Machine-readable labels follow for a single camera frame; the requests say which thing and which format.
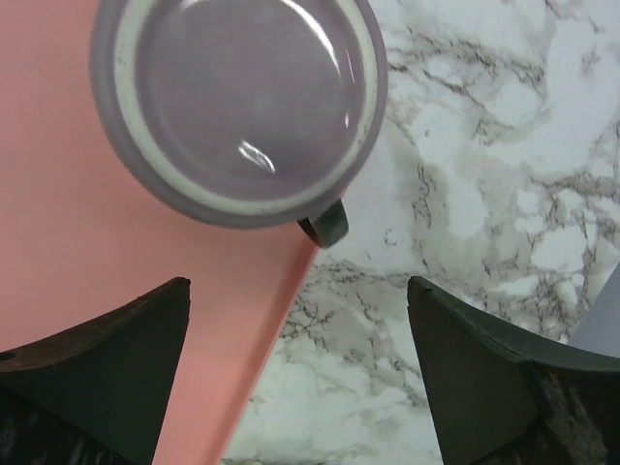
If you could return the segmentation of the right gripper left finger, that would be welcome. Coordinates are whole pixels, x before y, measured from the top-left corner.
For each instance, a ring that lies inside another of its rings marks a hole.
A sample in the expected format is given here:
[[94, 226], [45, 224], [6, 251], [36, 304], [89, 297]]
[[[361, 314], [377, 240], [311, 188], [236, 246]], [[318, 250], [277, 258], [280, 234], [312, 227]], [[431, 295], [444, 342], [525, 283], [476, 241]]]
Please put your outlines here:
[[1, 354], [4, 464], [150, 464], [190, 321], [176, 277]]

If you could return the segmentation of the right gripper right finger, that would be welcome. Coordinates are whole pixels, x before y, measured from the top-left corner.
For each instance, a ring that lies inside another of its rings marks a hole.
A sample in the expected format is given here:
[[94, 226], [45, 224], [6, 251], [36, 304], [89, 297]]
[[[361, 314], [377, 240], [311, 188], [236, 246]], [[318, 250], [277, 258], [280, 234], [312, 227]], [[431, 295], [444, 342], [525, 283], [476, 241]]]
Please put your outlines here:
[[420, 276], [407, 300], [444, 463], [618, 463], [618, 358], [513, 325]]

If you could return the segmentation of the purple mug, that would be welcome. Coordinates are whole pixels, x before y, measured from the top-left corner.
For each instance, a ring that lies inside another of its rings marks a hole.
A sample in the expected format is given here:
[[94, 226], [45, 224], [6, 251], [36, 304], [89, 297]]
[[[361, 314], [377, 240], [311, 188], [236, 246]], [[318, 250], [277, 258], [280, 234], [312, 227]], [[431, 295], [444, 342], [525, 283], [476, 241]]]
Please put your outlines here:
[[322, 248], [377, 140], [386, 47], [366, 1], [103, 1], [90, 79], [115, 153], [210, 225], [297, 223]]

